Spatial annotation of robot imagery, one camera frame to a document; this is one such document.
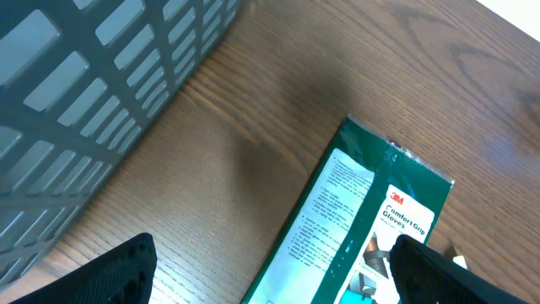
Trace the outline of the green white gloves packet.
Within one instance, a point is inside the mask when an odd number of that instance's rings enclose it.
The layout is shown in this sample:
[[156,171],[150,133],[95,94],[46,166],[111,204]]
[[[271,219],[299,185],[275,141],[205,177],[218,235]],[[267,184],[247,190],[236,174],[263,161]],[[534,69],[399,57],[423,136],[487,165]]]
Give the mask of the green white gloves packet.
[[397,238],[426,243],[454,182],[408,149],[345,117],[245,303],[389,303]]

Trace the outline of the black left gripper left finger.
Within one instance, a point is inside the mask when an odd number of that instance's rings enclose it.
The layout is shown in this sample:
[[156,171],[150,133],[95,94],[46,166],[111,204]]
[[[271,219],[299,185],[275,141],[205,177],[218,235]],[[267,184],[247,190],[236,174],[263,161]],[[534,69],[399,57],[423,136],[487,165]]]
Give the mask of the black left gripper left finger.
[[154,239],[140,233],[14,303],[147,304],[156,266]]

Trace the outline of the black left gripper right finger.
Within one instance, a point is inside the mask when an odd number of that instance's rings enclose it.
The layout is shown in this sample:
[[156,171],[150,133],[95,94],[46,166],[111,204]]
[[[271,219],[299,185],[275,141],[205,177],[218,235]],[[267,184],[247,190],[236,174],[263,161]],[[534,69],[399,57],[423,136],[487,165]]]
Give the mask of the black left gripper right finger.
[[525,303],[411,236],[397,238],[390,268],[402,304]]

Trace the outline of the light green snack packet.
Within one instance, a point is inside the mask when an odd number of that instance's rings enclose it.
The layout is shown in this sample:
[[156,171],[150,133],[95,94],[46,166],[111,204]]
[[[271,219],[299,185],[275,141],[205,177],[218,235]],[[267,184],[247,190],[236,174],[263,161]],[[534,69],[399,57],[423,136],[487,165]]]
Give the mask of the light green snack packet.
[[465,257],[460,254],[455,247],[450,246],[444,251],[444,256],[449,258],[453,263],[468,269]]

